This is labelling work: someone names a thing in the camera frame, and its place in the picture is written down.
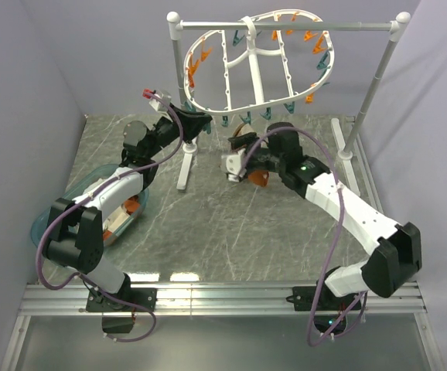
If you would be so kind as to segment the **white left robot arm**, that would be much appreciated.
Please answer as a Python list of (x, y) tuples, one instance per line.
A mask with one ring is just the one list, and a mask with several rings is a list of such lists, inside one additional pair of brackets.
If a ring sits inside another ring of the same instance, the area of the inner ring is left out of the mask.
[(151, 185), (159, 164), (154, 157), (173, 142), (189, 143), (212, 121), (202, 112), (186, 111), (173, 104), (148, 128), (131, 121), (123, 130), (121, 163), (112, 175), (76, 199), (57, 199), (49, 211), (35, 258), (40, 282), (53, 289), (43, 276), (43, 260), (72, 268), (74, 276), (104, 294), (115, 311), (125, 310), (132, 300), (131, 280), (104, 257), (104, 223), (130, 198)]

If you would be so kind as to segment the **orange underwear beige waistband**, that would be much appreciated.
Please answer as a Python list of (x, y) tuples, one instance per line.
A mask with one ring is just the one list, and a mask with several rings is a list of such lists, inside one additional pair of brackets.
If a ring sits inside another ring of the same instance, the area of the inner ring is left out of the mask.
[[(252, 126), (250, 124), (242, 123), (237, 126), (237, 128), (235, 129), (235, 131), (231, 137), (242, 135), (242, 134), (247, 134), (249, 132), (256, 132), (256, 131), (252, 128)], [(245, 148), (245, 153), (250, 148), (251, 148), (251, 145), (248, 146), (247, 148)], [(255, 184), (256, 186), (265, 187), (268, 184), (269, 172), (258, 170), (256, 172), (252, 172), (251, 174), (247, 174), (246, 179), (249, 182)]]

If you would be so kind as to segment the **white oval clip hanger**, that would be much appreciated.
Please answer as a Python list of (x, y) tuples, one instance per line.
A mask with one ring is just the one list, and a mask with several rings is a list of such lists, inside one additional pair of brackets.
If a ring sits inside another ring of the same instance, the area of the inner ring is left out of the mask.
[[(179, 20), (171, 27), (171, 37), (182, 35), (184, 30), (202, 29), (205, 33), (198, 38), (188, 49), (184, 57), (176, 57), (176, 70), (180, 75), (179, 97), (185, 107), (200, 110), (206, 114), (221, 116), (225, 122), (232, 114), (242, 112), (251, 113), (256, 110), (265, 109), (263, 118), (271, 118), (271, 109), (282, 105), (290, 114), (295, 113), (295, 103), (305, 99), (309, 94), (314, 94), (320, 87), (326, 85), (332, 73), (335, 62), (335, 49), (327, 30), (320, 30), (322, 19), (311, 12), (300, 9), (279, 9), (255, 16), (245, 16), (239, 22), (190, 22)], [(317, 70), (321, 71), (319, 79), (312, 83), (310, 88), (298, 92), (293, 89), (292, 75), (288, 67), (288, 57), (285, 52), (285, 41), (282, 35), (290, 34), (298, 30), (305, 33), (306, 42), (315, 39), (316, 44), (312, 52), (321, 54), (322, 58), (317, 64)], [(225, 83), (224, 94), (227, 105), (216, 110), (204, 107), (194, 97), (194, 74), (199, 65), (211, 54), (212, 49), (206, 49), (206, 40), (215, 35), (221, 36), (223, 78)], [(282, 98), (266, 100), (264, 95), (263, 81), (258, 58), (278, 57), (281, 60), (285, 83), (288, 94)], [(230, 88), (230, 70), (247, 61), (251, 83), (254, 93), (254, 103), (247, 106), (235, 107), (232, 104)]]

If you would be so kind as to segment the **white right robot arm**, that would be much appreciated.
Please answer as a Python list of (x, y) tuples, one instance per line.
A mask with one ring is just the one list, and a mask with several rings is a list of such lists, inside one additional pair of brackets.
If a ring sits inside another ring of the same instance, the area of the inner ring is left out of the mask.
[(360, 243), (367, 259), (325, 273), (316, 292), (321, 306), (335, 308), (345, 296), (363, 291), (389, 298), (422, 268), (419, 228), (375, 210), (333, 168), (304, 154), (301, 134), (292, 124), (278, 122), (263, 137), (255, 131), (235, 135), (228, 140), (231, 153), (222, 157), (221, 167), (235, 182), (259, 172), (278, 174), (284, 186), (324, 210)]

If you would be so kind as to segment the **teal plastic basket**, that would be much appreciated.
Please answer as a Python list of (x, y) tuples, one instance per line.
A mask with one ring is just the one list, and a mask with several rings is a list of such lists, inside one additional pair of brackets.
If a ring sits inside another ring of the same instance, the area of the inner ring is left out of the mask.
[[(63, 196), (64, 199), (72, 201), (81, 201), (90, 193), (95, 191), (101, 184), (109, 179), (116, 179), (119, 175), (127, 172), (128, 169), (120, 167), (116, 164), (102, 165), (93, 170), (90, 174), (82, 178), (78, 183), (73, 185)], [(115, 180), (106, 189), (102, 190), (99, 196), (94, 201), (87, 204), (88, 207), (94, 206), (102, 212), (102, 220), (104, 221), (110, 216), (119, 206), (124, 206), (124, 202), (132, 196), (138, 195), (141, 207), (132, 213), (128, 219), (109, 237), (104, 237), (104, 245), (110, 246), (112, 243), (123, 234), (133, 221), (142, 214), (147, 200), (148, 190), (143, 188), (144, 182), (142, 175), (135, 172), (120, 180)]]

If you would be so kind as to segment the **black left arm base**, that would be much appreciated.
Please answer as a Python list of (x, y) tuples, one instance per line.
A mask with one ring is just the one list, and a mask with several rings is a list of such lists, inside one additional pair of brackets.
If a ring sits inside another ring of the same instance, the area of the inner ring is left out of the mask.
[(129, 312), (144, 310), (154, 311), (157, 299), (156, 288), (129, 288), (121, 294), (109, 294), (101, 289), (90, 289), (87, 297), (87, 312)]

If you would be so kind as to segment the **teal clothes peg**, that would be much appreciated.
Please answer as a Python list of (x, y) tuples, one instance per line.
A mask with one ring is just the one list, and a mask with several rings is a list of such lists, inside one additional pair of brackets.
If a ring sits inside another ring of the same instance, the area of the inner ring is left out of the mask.
[(244, 124), (250, 124), (251, 121), (252, 121), (251, 112), (248, 111), (245, 115), (240, 114), (240, 115), (239, 115), (239, 118), (241, 119), (241, 121), (242, 121)]
[(211, 134), (211, 132), (212, 132), (211, 123), (206, 124), (203, 127), (203, 131), (206, 132), (207, 134)]

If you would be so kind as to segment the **orange front clothes peg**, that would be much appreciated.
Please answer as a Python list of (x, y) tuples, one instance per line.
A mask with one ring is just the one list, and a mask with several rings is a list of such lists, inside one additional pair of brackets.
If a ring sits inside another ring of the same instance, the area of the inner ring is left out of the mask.
[(309, 94), (305, 97), (305, 103), (306, 104), (313, 104), (314, 103), (314, 94)]

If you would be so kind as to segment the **teal front clothes peg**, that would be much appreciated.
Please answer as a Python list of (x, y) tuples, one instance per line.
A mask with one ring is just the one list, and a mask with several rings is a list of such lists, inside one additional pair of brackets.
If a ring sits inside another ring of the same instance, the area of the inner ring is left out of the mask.
[(244, 124), (250, 124), (251, 121), (252, 121), (251, 112), (248, 111), (245, 115), (240, 114), (240, 115), (239, 115), (239, 118), (241, 119), (241, 121), (242, 121)]

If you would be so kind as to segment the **aluminium mounting rail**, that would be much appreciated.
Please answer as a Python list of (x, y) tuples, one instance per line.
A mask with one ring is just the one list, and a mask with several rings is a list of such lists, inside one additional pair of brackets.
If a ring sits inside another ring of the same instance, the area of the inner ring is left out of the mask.
[[(162, 316), (281, 316), (306, 315), (296, 311), (286, 298), (292, 294), (297, 282), (227, 282), (227, 283), (147, 283), (137, 288), (153, 287), (157, 290), (155, 314)], [(68, 286), (60, 291), (50, 291), (41, 285), (25, 289), (18, 314), (22, 316), (118, 316), (127, 312), (90, 311), (89, 291), (82, 285)], [(368, 315), (425, 313), (426, 306), (419, 286), (405, 284), (390, 298), (368, 294)]]

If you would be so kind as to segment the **white drying rack stand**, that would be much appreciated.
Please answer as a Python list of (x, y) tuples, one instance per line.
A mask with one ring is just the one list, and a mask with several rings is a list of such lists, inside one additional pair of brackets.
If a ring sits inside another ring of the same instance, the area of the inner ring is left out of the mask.
[[(411, 21), (409, 12), (400, 12), (389, 22), (324, 22), (316, 14), (301, 9), (278, 9), (259, 15), (245, 16), (236, 22), (184, 21), (178, 12), (169, 12), (166, 21), (172, 40), (181, 105), (191, 111), (197, 110), (213, 116), (221, 116), (224, 126), (228, 125), (229, 117), (233, 114), (240, 114), (242, 121), (249, 123), (254, 111), (263, 110), (263, 117), (270, 119), (271, 108), (274, 106), (284, 106), (289, 113), (292, 113), (295, 110), (296, 101), (303, 99), (312, 102), (314, 93), (328, 84), (333, 71), (336, 55), (330, 35), (332, 31), (388, 32), (390, 36), (387, 46), (358, 115), (354, 119), (350, 136), (344, 137), (339, 122), (332, 122), (338, 157), (343, 165), (348, 185), (356, 194), (360, 193), (352, 166), (354, 143), (395, 47)], [(316, 43), (312, 51), (322, 56), (318, 63), (320, 75), (306, 90), (294, 89), (285, 51), (285, 36), (294, 31), (303, 32), (303, 39), (306, 42), (314, 40)], [(214, 35), (220, 37), (222, 49), (225, 104), (221, 109), (204, 107), (194, 97), (194, 75), (198, 66), (211, 53), (204, 43)], [(268, 99), (264, 95), (258, 62), (261, 56), (276, 56), (281, 60), (287, 87), (284, 97)], [(250, 67), (254, 101), (238, 107), (232, 103), (230, 70), (243, 62), (248, 62)]]

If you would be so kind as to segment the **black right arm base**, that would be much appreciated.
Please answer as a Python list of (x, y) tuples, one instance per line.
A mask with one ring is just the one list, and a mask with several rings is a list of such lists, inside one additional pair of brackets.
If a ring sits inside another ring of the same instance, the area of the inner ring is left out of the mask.
[[(285, 300), (293, 304), (295, 311), (311, 311), (315, 293), (316, 286), (295, 286)], [(355, 294), (348, 294), (338, 298), (324, 286), (320, 292), (316, 310), (319, 312), (341, 312), (354, 301), (355, 297)]]

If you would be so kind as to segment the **pale yellow cloth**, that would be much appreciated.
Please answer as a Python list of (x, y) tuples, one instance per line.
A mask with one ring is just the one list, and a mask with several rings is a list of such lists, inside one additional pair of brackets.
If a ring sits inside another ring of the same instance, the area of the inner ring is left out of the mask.
[(104, 221), (103, 230), (104, 237), (109, 237), (128, 219), (130, 215), (123, 206), (119, 206), (107, 219)]

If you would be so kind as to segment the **orange cloth in basket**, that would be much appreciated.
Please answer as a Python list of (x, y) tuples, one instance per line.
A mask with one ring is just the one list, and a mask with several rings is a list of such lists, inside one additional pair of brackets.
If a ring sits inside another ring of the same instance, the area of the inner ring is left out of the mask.
[(126, 212), (131, 215), (135, 213), (141, 207), (138, 195), (132, 196), (124, 202), (124, 208)]

